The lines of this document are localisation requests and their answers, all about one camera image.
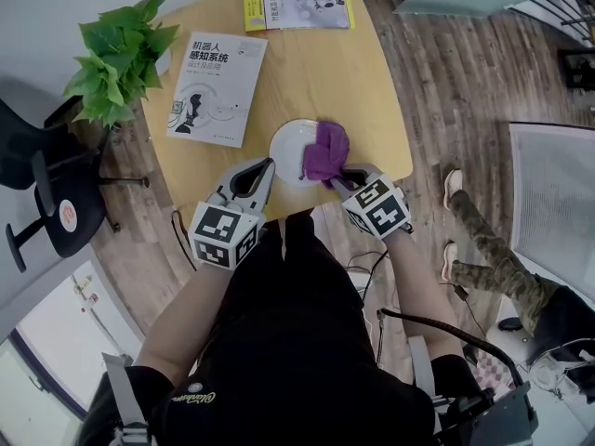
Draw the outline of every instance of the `floor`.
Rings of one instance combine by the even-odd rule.
[[[444,244],[453,239],[460,258],[481,263],[466,235],[442,206],[442,180],[453,166],[495,231],[509,237],[512,221],[512,165],[508,121],[593,125],[592,96],[562,86],[555,59],[570,39],[533,20],[503,11],[489,19],[392,15],[389,0],[366,2],[377,29],[399,101],[414,161],[414,173],[400,184],[413,214],[415,238],[438,276]],[[191,269],[171,229],[174,207],[156,161],[140,106],[137,121],[112,135],[104,171],[111,177],[148,175],[151,187],[107,187],[112,217],[122,225],[113,234],[104,225],[92,241],[113,286],[143,331],[172,299]],[[83,123],[77,128],[94,133]],[[331,203],[314,212],[317,233],[347,264],[352,256],[383,251],[383,245],[350,226]],[[370,268],[378,255],[355,264]],[[467,306],[449,291],[461,327],[478,334]],[[366,299],[365,315],[377,340],[376,309],[398,307],[389,261],[378,267]],[[471,292],[477,320],[493,322],[498,298]],[[382,363],[403,379],[411,370],[402,325],[388,320]]]

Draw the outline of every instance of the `book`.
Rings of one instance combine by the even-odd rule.
[[[244,0],[245,30],[355,28],[351,0]]]
[[[179,70],[167,134],[242,147],[267,43],[232,34],[192,33]]]

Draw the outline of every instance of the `white plate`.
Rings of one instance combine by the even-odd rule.
[[[308,180],[302,172],[304,149],[316,142],[317,124],[309,119],[296,119],[282,125],[272,137],[271,158],[277,165],[275,173],[292,187],[312,187],[320,183]]]

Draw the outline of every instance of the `camouflage pants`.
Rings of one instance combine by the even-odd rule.
[[[451,197],[450,208],[489,265],[455,261],[451,282],[507,295],[522,325],[532,335],[541,309],[549,302],[557,284],[536,278],[524,268],[504,240],[494,234],[465,191],[460,190]]]

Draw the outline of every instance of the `purple cloth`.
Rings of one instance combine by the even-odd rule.
[[[341,168],[350,153],[350,138],[342,125],[319,121],[316,127],[316,143],[304,149],[303,170],[308,180],[321,180],[328,189],[329,181],[341,174]]]

